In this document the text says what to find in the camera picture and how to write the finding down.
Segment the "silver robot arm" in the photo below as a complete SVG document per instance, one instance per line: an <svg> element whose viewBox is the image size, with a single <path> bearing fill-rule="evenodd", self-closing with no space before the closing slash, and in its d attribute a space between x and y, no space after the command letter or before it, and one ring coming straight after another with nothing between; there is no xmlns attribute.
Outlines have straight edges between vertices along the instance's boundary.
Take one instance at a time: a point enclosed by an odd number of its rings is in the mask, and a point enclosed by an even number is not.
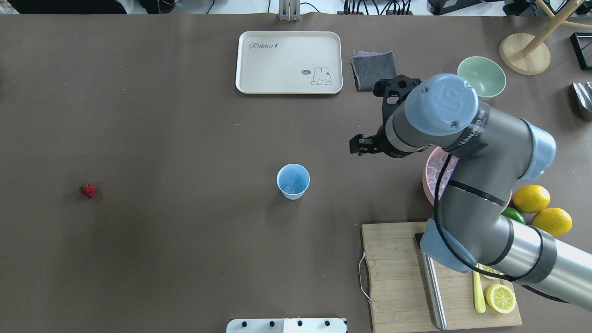
<svg viewBox="0 0 592 333"><path fill-rule="evenodd" d="M382 125L373 136L356 135L352 154L404 158L438 146L456 157L421 249L461 273L478 264L553 301L591 310L591 255L535 226L502 215L516 181L532 181L552 164L556 145L548 132L479 100L456 74L421 82L400 74L376 82L383 99Z"/></svg>

